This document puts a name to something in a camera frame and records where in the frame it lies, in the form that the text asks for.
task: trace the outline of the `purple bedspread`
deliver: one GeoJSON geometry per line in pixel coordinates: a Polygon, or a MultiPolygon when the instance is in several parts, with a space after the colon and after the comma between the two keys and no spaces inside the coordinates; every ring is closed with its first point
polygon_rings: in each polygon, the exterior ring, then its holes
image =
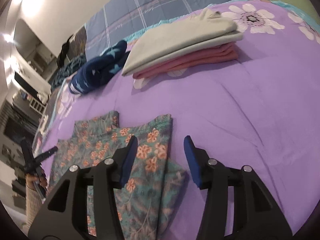
{"type": "MultiPolygon", "coordinates": [[[[44,150],[70,138],[75,120],[110,110],[120,113],[120,127],[171,114],[172,160],[188,170],[183,139],[190,135],[225,166],[251,165],[296,232],[320,199],[319,34],[284,8],[259,0],[212,9],[231,12],[225,15],[244,31],[237,61],[189,68],[180,77],[161,74],[141,90],[133,88],[131,76],[118,73],[106,87],[75,99],[66,116],[57,115],[44,150]]],[[[51,164],[43,165],[48,174],[51,164]]],[[[205,198],[190,179],[164,239],[196,239],[205,198]]],[[[232,199],[229,207],[232,214],[232,199]]]]}

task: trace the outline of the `person's arm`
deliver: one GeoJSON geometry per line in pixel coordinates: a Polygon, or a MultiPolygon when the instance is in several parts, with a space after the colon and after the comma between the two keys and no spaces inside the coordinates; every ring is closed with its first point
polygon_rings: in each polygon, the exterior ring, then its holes
{"type": "MultiPolygon", "coordinates": [[[[23,226],[23,232],[27,235],[28,231],[32,225],[33,220],[35,219],[41,205],[41,198],[36,192],[36,189],[33,185],[33,182],[38,180],[37,177],[27,174],[26,176],[26,215],[27,221],[26,224],[23,226]]],[[[42,187],[47,186],[47,179],[44,177],[40,178],[40,185],[42,187]]]]}

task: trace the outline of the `teal floral cloth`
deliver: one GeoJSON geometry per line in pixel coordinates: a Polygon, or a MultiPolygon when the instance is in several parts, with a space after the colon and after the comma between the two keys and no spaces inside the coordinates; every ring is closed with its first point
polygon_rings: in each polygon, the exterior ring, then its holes
{"type": "MultiPolygon", "coordinates": [[[[125,239],[159,239],[168,226],[186,174],[167,158],[172,118],[161,115],[130,128],[119,128],[118,119],[118,112],[112,111],[75,124],[73,137],[58,142],[49,191],[71,165],[96,166],[125,147],[134,135],[139,144],[129,181],[123,189],[115,189],[118,216],[125,239]]],[[[87,209],[89,233],[96,235],[92,187],[88,188],[87,209]]]]}

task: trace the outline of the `bed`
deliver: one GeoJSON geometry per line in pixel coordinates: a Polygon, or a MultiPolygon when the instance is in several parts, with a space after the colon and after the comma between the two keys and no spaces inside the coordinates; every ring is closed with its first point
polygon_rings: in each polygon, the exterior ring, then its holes
{"type": "MultiPolygon", "coordinates": [[[[233,15],[262,13],[268,25],[264,33],[243,27],[238,60],[161,74],[141,89],[133,87],[131,76],[118,73],[107,86],[79,97],[68,92],[66,81],[50,99],[52,112],[40,124],[44,136],[36,138],[34,150],[70,138],[75,121],[112,110],[120,113],[121,127],[171,114],[173,161],[188,170],[183,139],[190,135],[196,147],[225,166],[251,165],[296,233],[320,197],[320,27],[308,16],[265,0],[111,0],[84,26],[87,59],[124,38],[130,49],[149,26],[199,14],[207,6],[233,15]]],[[[47,174],[52,160],[43,163],[47,174]]],[[[164,239],[196,238],[205,196],[188,181],[164,239]]],[[[232,213],[232,199],[229,207],[232,213]]],[[[231,228],[228,220],[226,232],[231,228]]]]}

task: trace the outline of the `folded pink towel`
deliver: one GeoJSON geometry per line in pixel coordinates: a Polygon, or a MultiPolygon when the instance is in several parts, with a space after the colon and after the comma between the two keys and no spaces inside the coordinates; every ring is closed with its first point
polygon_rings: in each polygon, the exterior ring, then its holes
{"type": "Polygon", "coordinates": [[[234,51],[233,44],[234,42],[229,42],[213,48],[191,52],[187,55],[156,64],[140,72],[134,73],[133,78],[148,78],[159,73],[166,73],[201,64],[220,63],[237,59],[238,54],[234,51]]]}

